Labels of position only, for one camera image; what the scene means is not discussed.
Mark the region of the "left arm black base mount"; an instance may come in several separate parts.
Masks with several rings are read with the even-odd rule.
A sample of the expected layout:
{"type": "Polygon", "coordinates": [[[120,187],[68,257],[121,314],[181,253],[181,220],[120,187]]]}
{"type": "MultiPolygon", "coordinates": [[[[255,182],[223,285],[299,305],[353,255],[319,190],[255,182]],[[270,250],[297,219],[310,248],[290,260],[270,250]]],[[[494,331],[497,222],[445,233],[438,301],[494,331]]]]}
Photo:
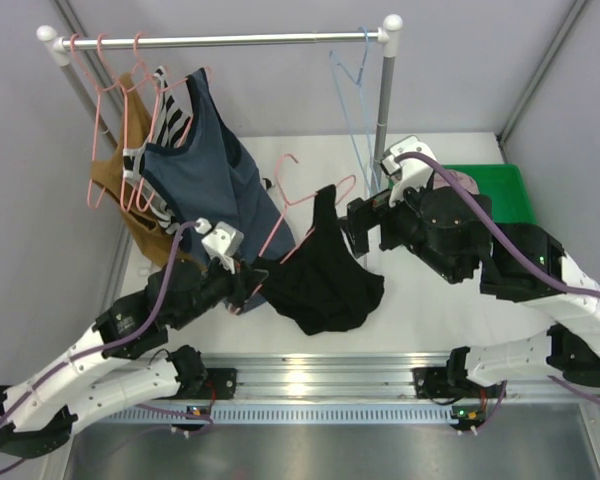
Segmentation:
{"type": "Polygon", "coordinates": [[[179,388],[174,399],[231,400],[237,385],[237,370],[225,367],[206,367],[202,354],[190,346],[182,346],[170,354],[179,388]]]}

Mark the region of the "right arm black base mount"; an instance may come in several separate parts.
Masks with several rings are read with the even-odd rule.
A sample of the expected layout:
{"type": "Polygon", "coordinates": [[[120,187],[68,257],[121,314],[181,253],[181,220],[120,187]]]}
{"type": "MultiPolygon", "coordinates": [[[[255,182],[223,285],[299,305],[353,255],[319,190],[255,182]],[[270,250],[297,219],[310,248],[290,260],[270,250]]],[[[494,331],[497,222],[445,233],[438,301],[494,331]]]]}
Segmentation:
{"type": "Polygon", "coordinates": [[[469,352],[469,347],[455,348],[443,367],[429,366],[413,369],[416,397],[428,400],[479,398],[482,387],[468,379],[465,367],[469,352]]]}

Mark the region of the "black tank top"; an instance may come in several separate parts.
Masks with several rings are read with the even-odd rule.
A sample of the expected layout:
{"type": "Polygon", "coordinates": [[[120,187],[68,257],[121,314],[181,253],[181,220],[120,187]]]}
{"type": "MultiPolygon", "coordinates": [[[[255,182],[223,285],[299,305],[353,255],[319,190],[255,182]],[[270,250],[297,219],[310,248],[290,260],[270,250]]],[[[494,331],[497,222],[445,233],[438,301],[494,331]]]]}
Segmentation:
{"type": "Polygon", "coordinates": [[[307,336],[361,327],[385,292],[384,277],[350,254],[335,202],[335,185],[320,189],[313,205],[313,233],[290,257],[258,257],[252,263],[268,272],[259,294],[307,336]]]}

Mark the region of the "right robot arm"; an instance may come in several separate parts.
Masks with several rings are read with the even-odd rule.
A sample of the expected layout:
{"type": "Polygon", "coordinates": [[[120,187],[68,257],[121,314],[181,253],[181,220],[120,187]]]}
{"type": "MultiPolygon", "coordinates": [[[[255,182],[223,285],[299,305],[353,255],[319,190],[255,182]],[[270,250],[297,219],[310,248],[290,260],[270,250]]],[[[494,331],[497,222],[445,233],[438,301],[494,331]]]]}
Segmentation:
{"type": "Polygon", "coordinates": [[[368,253],[368,232],[378,227],[380,250],[404,247],[450,284],[478,275],[481,294],[554,321],[523,340],[453,349],[445,368],[418,375],[420,396],[467,397],[502,381],[542,377],[600,388],[600,287],[560,242],[530,223],[501,224],[493,234],[484,224],[492,206],[486,195],[409,187],[395,205],[389,196],[355,199],[339,218],[355,256],[368,253]]]}

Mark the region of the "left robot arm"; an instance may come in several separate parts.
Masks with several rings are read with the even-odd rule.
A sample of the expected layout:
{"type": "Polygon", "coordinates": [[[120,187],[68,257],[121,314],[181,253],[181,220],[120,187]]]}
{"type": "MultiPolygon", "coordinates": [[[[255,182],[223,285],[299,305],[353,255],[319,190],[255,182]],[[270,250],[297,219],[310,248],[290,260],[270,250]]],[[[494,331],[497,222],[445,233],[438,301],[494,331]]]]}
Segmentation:
{"type": "Polygon", "coordinates": [[[0,452],[38,458],[129,407],[197,396],[208,373],[191,346],[134,371],[122,369],[218,304],[243,304],[267,276],[244,261],[232,270],[213,261],[201,272],[178,260],[152,274],[144,289],[116,300],[64,355],[19,385],[0,386],[0,452]]]}

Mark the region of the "pink wire hanger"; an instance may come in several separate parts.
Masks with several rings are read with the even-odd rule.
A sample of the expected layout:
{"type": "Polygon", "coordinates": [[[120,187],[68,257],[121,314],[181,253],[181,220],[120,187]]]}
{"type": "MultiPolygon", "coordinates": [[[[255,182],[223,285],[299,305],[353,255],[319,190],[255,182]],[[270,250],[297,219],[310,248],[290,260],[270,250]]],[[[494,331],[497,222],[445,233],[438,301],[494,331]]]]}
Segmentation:
{"type": "MultiPolygon", "coordinates": [[[[283,210],[280,213],[280,216],[278,218],[278,220],[276,221],[274,227],[272,228],[269,236],[267,237],[265,243],[263,244],[263,246],[261,247],[261,250],[258,254],[259,257],[264,257],[264,253],[266,252],[269,244],[271,243],[271,241],[273,240],[273,238],[275,237],[277,231],[279,230],[279,227],[282,223],[283,220],[285,220],[285,215],[288,213],[288,211],[297,206],[302,204],[303,202],[306,202],[308,200],[313,199],[316,196],[316,193],[312,193],[310,195],[304,196],[302,198],[296,199],[296,200],[290,200],[289,197],[287,196],[285,190],[284,190],[284,186],[283,186],[283,180],[282,180],[282,167],[285,163],[286,160],[292,160],[296,165],[298,165],[300,163],[300,161],[298,160],[298,158],[291,154],[291,153],[285,153],[283,154],[276,162],[275,168],[274,168],[274,178],[275,178],[275,184],[276,187],[282,197],[283,200],[283,210]]],[[[351,174],[351,175],[347,175],[345,177],[343,177],[339,182],[337,182],[335,184],[336,188],[339,188],[345,184],[348,184],[348,187],[346,188],[346,190],[340,195],[340,197],[335,201],[335,205],[338,206],[349,194],[350,192],[354,189],[354,187],[356,186],[357,183],[357,177],[355,174],[351,174]]],[[[305,236],[294,246],[293,249],[291,249],[280,261],[279,264],[283,265],[285,264],[294,254],[295,252],[302,246],[302,244],[314,233],[315,228],[311,227],[305,234],[305,236]]]]}

